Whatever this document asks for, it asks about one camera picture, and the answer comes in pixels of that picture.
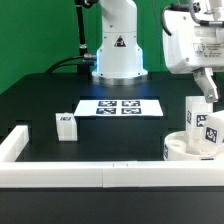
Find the green background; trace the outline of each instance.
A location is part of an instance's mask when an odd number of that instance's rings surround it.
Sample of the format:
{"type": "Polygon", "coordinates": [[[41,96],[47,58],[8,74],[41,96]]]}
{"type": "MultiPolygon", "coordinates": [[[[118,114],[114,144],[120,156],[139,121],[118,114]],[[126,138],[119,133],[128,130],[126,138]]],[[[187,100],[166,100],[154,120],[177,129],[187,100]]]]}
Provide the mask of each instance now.
{"type": "MultiPolygon", "coordinates": [[[[186,1],[135,0],[138,7],[138,43],[144,67],[167,71],[161,44],[161,10],[186,1]]],[[[0,93],[24,75],[42,73],[53,63],[79,54],[73,0],[0,0],[0,93]]],[[[89,52],[101,45],[100,6],[84,9],[89,52]]],[[[75,71],[61,68],[58,71],[75,71]]]]}

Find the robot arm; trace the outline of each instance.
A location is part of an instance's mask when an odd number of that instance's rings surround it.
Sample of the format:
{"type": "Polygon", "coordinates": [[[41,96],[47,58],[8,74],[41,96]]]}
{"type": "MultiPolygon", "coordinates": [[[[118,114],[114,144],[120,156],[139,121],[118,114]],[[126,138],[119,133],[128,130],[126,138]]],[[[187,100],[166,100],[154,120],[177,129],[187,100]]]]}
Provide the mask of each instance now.
{"type": "MultiPolygon", "coordinates": [[[[81,0],[84,7],[98,2],[81,0]]],[[[102,45],[97,51],[95,82],[128,85],[147,79],[142,49],[137,44],[137,7],[133,0],[99,0],[102,45]]]]}
{"type": "Polygon", "coordinates": [[[211,76],[224,71],[223,7],[223,0],[189,0],[188,10],[168,7],[162,17],[166,66],[174,74],[193,73],[208,103],[220,100],[211,76]]]}

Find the black tabletop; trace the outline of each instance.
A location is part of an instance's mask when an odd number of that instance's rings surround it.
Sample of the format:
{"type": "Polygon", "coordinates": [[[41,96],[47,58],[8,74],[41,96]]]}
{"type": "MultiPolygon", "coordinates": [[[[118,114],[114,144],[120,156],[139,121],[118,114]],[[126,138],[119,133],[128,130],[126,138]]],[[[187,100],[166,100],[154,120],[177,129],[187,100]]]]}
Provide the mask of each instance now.
{"type": "MultiPolygon", "coordinates": [[[[132,86],[76,74],[30,74],[0,95],[0,141],[19,124],[30,142],[17,161],[163,160],[163,140],[185,129],[185,97],[202,95],[191,75],[153,73],[132,86]],[[55,113],[81,99],[158,99],[163,117],[80,117],[79,141],[59,142],[55,113]]],[[[223,92],[224,81],[216,78],[223,92]]],[[[214,110],[224,109],[224,103],[214,110]]],[[[223,223],[222,187],[1,189],[2,223],[223,223]]]]}
{"type": "Polygon", "coordinates": [[[0,96],[0,136],[29,125],[30,142],[18,161],[162,160],[165,136],[185,129],[185,97],[201,94],[191,75],[156,73],[124,87],[76,74],[31,74],[0,96]],[[55,113],[74,113],[83,99],[158,99],[164,116],[79,117],[79,141],[59,142],[55,113]]]}

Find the warning label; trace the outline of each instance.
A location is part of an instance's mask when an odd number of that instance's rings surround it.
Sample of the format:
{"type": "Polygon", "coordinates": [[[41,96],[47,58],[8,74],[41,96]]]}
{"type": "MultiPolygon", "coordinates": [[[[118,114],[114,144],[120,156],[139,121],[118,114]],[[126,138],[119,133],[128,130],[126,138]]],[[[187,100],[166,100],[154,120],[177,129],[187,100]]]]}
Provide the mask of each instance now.
{"type": "Polygon", "coordinates": [[[194,43],[197,57],[224,58],[224,44],[194,43]]]}
{"type": "Polygon", "coordinates": [[[114,47],[126,47],[126,44],[122,38],[122,36],[120,36],[117,40],[117,42],[115,43],[114,47]]]}

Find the white block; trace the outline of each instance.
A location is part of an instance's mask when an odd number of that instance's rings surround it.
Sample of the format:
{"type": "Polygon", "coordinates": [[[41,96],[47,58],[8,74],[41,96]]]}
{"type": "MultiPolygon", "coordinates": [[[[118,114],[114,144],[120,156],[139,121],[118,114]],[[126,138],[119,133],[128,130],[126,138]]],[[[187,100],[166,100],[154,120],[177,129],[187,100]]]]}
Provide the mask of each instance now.
{"type": "Polygon", "coordinates": [[[207,115],[213,112],[213,104],[204,96],[186,97],[186,132],[191,140],[199,140],[207,115]]]}
{"type": "Polygon", "coordinates": [[[0,145],[0,162],[14,162],[28,141],[28,126],[16,126],[0,145]]]}
{"type": "Polygon", "coordinates": [[[199,142],[201,152],[215,155],[224,143],[224,111],[209,114],[199,142]]]}
{"type": "Polygon", "coordinates": [[[139,187],[223,186],[223,162],[139,162],[139,187]]]}
{"type": "Polygon", "coordinates": [[[59,141],[77,141],[77,124],[73,114],[57,113],[56,125],[59,141]]]}
{"type": "Polygon", "coordinates": [[[104,168],[103,187],[138,187],[138,162],[114,162],[104,168]]]}
{"type": "Polygon", "coordinates": [[[0,163],[0,188],[102,187],[98,163],[0,163]]]}

